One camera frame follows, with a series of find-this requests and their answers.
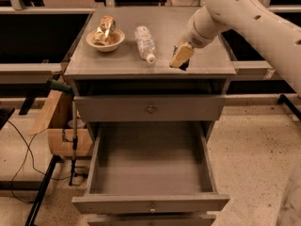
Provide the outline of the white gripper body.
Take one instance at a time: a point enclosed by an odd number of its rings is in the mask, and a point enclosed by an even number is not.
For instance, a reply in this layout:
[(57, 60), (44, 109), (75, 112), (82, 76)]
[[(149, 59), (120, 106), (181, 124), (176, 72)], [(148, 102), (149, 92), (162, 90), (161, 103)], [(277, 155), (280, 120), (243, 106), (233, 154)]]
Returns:
[(182, 43), (192, 48), (209, 45), (216, 36), (230, 29), (230, 20), (206, 6), (198, 9), (188, 20)]

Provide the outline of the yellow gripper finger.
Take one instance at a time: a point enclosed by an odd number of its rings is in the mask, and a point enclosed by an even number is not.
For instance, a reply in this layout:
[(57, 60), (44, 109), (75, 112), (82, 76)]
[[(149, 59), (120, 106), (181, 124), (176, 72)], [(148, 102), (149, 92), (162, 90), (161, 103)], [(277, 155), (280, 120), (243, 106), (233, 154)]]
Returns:
[(193, 54), (194, 48), (189, 42), (177, 45), (174, 49), (170, 66), (172, 68), (180, 68), (181, 65), (187, 62)]

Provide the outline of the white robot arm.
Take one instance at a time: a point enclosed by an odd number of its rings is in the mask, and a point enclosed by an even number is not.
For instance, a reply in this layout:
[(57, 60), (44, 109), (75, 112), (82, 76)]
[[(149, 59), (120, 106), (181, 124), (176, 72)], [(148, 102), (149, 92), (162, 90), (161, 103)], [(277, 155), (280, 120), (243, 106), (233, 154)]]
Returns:
[[(205, 0), (188, 20), (171, 66), (180, 67), (196, 48), (207, 46), (230, 29), (240, 34), (295, 92), (301, 92), (300, 27), (277, 16), (259, 0)], [(238, 209), (229, 222), (214, 226), (301, 226), (301, 160), (295, 162), (287, 177), (273, 223), (265, 209), (251, 216), (256, 220), (253, 223), (239, 219), (242, 214)]]

